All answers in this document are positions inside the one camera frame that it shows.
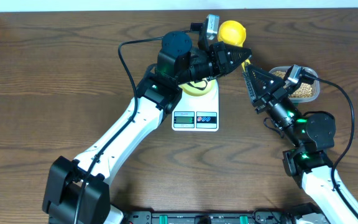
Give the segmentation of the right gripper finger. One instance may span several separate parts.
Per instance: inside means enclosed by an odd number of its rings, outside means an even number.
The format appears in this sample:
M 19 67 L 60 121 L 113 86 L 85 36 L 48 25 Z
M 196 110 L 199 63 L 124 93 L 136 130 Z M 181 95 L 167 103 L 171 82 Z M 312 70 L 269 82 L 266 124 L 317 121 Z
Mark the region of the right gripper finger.
M 254 104 L 257 101 L 258 94 L 257 94 L 257 87 L 258 82 L 255 79 L 254 75 L 249 74 L 248 72 L 243 72 L 243 77 L 246 83 L 247 91 L 249 94 L 250 102 Z
M 285 82 L 282 78 L 273 75 L 255 65 L 248 65 L 246 71 L 249 74 L 254 75 L 255 79 L 258 82 L 257 91 L 262 91 L 265 88 L 272 88 L 273 86 L 285 85 Z

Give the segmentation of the yellow measuring scoop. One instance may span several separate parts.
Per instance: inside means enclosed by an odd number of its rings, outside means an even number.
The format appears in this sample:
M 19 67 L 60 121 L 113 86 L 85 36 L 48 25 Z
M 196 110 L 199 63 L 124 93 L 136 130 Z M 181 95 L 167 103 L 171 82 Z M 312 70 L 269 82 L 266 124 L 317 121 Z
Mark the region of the yellow measuring scoop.
M 218 40 L 242 47 L 246 40 L 246 28 L 237 21 L 225 21 L 219 27 Z

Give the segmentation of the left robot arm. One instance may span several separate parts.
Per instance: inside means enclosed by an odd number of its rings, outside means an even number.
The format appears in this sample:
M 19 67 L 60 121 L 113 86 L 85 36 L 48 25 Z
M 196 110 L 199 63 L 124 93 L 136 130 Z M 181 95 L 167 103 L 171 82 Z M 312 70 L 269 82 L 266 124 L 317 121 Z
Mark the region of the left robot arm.
M 86 151 L 51 165 L 42 210 L 54 223 L 121 223 L 124 213 L 112 205 L 110 186 L 134 149 L 173 112 L 181 86 L 223 77 L 252 55 L 249 48 L 210 44 L 204 34 L 193 47 L 183 31 L 169 32 L 160 42 L 157 62 L 132 84 L 134 96 L 122 116 Z

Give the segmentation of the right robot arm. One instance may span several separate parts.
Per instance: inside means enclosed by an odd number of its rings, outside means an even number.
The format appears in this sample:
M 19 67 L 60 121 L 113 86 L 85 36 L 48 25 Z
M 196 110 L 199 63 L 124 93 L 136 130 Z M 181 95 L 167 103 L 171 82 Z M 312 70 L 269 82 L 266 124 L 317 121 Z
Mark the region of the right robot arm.
M 338 161 L 327 155 L 334 147 L 334 116 L 327 111 L 301 113 L 289 99 L 302 84 L 320 79 L 297 65 L 280 78 L 249 64 L 243 76 L 255 112 L 267 113 L 271 129 L 294 146 L 283 152 L 286 174 L 313 199 L 295 207 L 282 223 L 358 223 L 358 201 L 341 181 Z

